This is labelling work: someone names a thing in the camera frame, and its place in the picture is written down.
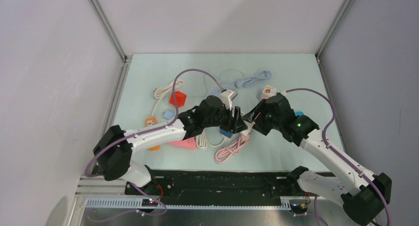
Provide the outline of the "dark blue cube socket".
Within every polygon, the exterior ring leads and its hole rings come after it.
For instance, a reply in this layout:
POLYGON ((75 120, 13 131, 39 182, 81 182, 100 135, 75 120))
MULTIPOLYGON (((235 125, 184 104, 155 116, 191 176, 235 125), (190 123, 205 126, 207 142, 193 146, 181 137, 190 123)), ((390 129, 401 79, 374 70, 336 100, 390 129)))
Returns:
POLYGON ((219 128, 219 133, 226 138, 231 138, 233 136, 232 132, 223 130, 222 128, 219 128))

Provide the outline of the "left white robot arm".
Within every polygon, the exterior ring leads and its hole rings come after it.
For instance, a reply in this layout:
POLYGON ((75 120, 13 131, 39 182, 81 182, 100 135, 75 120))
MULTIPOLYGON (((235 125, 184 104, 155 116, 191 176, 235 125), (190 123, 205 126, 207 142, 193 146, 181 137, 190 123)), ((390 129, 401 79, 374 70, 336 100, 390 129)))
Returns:
POLYGON ((124 179, 143 194, 151 194, 156 188, 151 170, 133 156, 153 146, 196 137, 212 127, 233 134, 248 128, 238 106, 229 109, 219 97, 211 95, 170 122, 130 131, 111 126, 93 149, 94 160, 104 180, 124 179))

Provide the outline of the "red cube socket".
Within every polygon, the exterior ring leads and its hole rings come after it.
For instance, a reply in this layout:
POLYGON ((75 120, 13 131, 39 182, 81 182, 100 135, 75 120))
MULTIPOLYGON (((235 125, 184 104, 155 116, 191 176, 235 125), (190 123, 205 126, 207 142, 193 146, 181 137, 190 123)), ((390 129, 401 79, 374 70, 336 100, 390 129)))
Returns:
POLYGON ((185 105, 187 94, 181 91, 175 91, 170 95, 169 103, 176 107, 182 107, 185 105))

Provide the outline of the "pink triangular power strip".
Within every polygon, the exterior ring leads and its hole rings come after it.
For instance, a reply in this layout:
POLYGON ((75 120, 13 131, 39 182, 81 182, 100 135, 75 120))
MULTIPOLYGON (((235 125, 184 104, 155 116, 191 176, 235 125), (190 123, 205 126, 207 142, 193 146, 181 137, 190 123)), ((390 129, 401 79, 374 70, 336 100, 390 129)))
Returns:
POLYGON ((171 141, 171 142, 168 142, 167 144, 170 146, 185 148, 185 149, 190 149, 190 150, 196 149, 197 147, 194 137, 188 138, 185 140, 171 141))

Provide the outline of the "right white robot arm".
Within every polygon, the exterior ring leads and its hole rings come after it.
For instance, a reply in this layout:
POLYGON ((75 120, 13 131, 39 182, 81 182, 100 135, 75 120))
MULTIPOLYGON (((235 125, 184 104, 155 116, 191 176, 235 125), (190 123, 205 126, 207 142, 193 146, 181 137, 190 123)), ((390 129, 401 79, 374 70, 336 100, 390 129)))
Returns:
POLYGON ((329 179, 300 166, 287 181, 291 194, 308 191, 322 196, 341 206, 360 226, 373 223, 379 213, 388 210, 391 178, 385 173, 375 174, 336 148, 313 120, 296 115, 282 94, 262 99, 243 120, 265 136, 271 130, 279 131, 284 139, 313 155, 336 177, 329 179))

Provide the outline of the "white plug adapter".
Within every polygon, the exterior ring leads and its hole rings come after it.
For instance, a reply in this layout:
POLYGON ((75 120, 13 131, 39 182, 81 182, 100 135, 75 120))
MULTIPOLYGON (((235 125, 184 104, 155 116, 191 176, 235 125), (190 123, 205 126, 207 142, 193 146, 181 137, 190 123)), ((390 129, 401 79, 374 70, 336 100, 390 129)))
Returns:
POLYGON ((243 135, 243 136, 248 136, 252 133, 253 126, 254 126, 255 122, 250 123, 250 122, 244 121, 244 123, 245 123, 247 128, 245 130, 241 131, 240 134, 243 135))

